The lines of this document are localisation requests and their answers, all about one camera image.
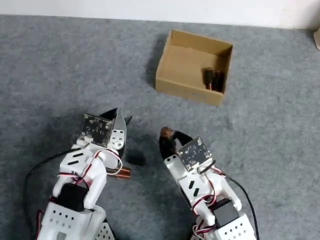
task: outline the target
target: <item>cardboard box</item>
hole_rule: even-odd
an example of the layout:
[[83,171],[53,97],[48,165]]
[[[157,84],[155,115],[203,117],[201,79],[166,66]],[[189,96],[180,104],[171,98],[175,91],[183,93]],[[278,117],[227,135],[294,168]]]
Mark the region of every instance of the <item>cardboard box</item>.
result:
[[[170,95],[219,105],[224,97],[233,45],[189,32],[171,30],[160,59],[155,89]],[[224,73],[222,92],[206,89],[203,70]]]

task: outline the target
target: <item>carpet floor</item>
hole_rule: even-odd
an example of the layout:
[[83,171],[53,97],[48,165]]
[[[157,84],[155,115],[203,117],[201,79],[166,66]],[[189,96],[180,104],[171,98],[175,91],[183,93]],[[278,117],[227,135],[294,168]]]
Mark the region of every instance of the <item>carpet floor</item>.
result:
[[[132,179],[109,177],[98,200],[119,240],[185,240],[191,230],[194,217],[160,156],[163,126],[202,137],[216,166],[248,191],[262,240],[319,237],[320,52],[311,32],[4,15],[0,26],[0,239],[29,234],[21,207],[27,172],[71,147],[84,112],[114,107],[133,115],[127,149],[147,162],[125,163]],[[222,105],[155,91],[170,29],[234,44]],[[30,180],[34,219],[59,163]]]

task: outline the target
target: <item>circuit board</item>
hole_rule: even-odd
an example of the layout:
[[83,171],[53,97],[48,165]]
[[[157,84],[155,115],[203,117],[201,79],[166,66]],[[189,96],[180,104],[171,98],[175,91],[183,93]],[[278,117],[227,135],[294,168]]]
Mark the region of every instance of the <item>circuit board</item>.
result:
[[200,137],[182,146],[177,150],[177,154],[188,172],[190,172],[197,163],[202,164],[211,157]]
[[93,138],[93,143],[106,147],[111,134],[113,122],[111,120],[84,113],[82,122],[82,136]]

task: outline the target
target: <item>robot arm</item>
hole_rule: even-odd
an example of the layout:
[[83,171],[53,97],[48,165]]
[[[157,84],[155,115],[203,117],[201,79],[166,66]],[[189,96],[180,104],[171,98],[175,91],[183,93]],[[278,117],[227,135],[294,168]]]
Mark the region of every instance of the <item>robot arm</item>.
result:
[[106,185],[106,168],[120,171],[126,121],[117,109],[100,116],[84,114],[82,134],[60,163],[53,198],[37,240],[114,240],[106,212],[96,202]]
[[247,215],[241,212],[239,197],[215,167],[201,138],[179,133],[185,141],[177,149],[175,140],[182,141],[175,137],[176,132],[162,128],[159,147],[165,165],[197,216],[191,240],[256,240]]

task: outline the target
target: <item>black wire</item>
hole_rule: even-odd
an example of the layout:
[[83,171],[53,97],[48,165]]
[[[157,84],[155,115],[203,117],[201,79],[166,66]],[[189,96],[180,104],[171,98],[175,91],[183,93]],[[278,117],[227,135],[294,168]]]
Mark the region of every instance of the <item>black wire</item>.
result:
[[234,182],[239,188],[241,188],[241,190],[243,191],[246,199],[248,200],[248,203],[250,205],[250,208],[251,208],[251,211],[252,211],[252,215],[253,215],[253,221],[254,221],[254,228],[255,228],[255,235],[256,235],[256,240],[260,240],[260,237],[259,237],[259,230],[258,230],[258,221],[257,221],[257,217],[256,217],[256,212],[255,212],[255,209],[254,209],[254,206],[249,198],[249,195],[247,193],[247,191],[245,190],[245,188],[243,186],[241,186],[240,183],[238,183],[236,180],[234,180],[232,177],[226,175],[225,173],[223,174],[225,175],[225,177],[227,179],[229,179],[230,181]]
[[214,164],[216,163],[216,160],[212,160],[212,162],[206,166],[202,171],[199,171],[199,174],[204,174],[206,171],[208,171]]
[[51,157],[48,157],[47,159],[43,160],[42,162],[38,163],[34,168],[32,168],[32,170],[25,176],[24,179],[24,184],[23,184],[23,196],[22,196],[22,208],[23,208],[23,212],[24,212],[24,216],[25,216],[25,220],[26,220],[26,224],[28,225],[29,231],[30,231],[30,239],[34,240],[36,238],[35,235],[35,231],[34,231],[34,227],[32,225],[32,220],[30,218],[29,215],[29,208],[28,208],[28,180],[31,177],[31,175],[34,173],[35,170],[39,169],[40,167],[42,167],[44,164],[59,158],[63,155],[66,155],[68,153],[72,153],[75,151],[80,150],[81,148],[73,148],[73,149],[69,149],[67,151],[63,151],[60,152],[58,154],[55,154]]

